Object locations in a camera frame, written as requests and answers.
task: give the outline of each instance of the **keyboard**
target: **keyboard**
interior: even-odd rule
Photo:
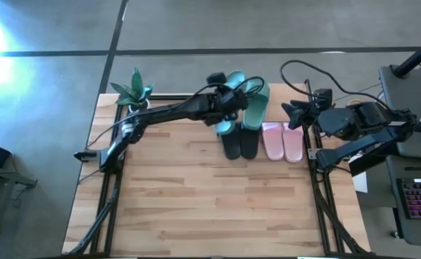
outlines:
[[[421,219],[421,179],[397,179],[408,219]]]

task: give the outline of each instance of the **concrete floor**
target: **concrete floor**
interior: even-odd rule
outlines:
[[[0,0],[0,51],[108,50],[120,4]],[[118,49],[420,45],[421,0],[130,0]],[[379,82],[378,67],[410,54],[116,57],[109,81],[128,83],[137,66],[146,82],[158,83],[156,93],[193,92],[216,71],[243,69],[280,82],[279,66],[302,59],[347,89],[361,90]],[[22,206],[7,211],[0,237],[0,248],[7,249],[0,249],[0,258],[60,253],[81,168],[72,154],[86,143],[105,62],[104,56],[0,58],[0,146],[16,154],[24,175],[39,179]],[[334,88],[299,65],[286,76]],[[421,258],[421,247],[388,236],[394,229],[390,210],[362,206],[362,212],[374,252]]]

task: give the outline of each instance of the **wooden tabletop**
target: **wooden tabletop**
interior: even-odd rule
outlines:
[[[265,121],[289,121],[281,103],[306,96],[283,84],[270,87]],[[113,123],[116,100],[116,94],[99,97],[90,140]],[[168,103],[152,101],[152,106]],[[109,141],[105,134],[91,148],[105,148]],[[81,177],[97,166],[84,164]],[[102,178],[96,174],[77,188],[63,252],[92,225]],[[330,178],[341,222],[369,250],[350,174],[336,170]],[[330,224],[328,229],[332,240]],[[228,160],[214,130],[202,122],[182,119],[148,127],[127,151],[111,255],[323,255],[306,155],[300,163],[273,162],[260,144],[254,160]]]

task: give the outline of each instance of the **pink slipper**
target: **pink slipper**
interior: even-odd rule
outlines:
[[[282,123],[284,133],[282,140],[284,141],[285,159],[291,163],[298,163],[303,158],[303,128],[289,129],[289,123]]]
[[[284,156],[284,147],[282,146],[282,125],[280,122],[263,122],[263,144],[265,145],[266,155],[270,160],[277,161]]]

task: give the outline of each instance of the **desk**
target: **desk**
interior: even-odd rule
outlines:
[[[306,96],[282,84],[270,87],[265,120],[288,121],[281,103]],[[117,97],[99,97],[90,140],[114,121]],[[106,134],[92,147],[107,147],[109,141]],[[97,166],[84,164],[81,177]],[[102,178],[97,174],[77,188],[63,252],[74,248],[92,225]],[[341,222],[370,250],[351,175],[336,170],[330,178]],[[103,244],[104,232],[106,227],[101,229]],[[183,119],[147,128],[127,150],[111,256],[215,255],[323,255],[306,155],[296,164],[272,162],[260,144],[254,160],[227,160],[213,129],[202,122]]]

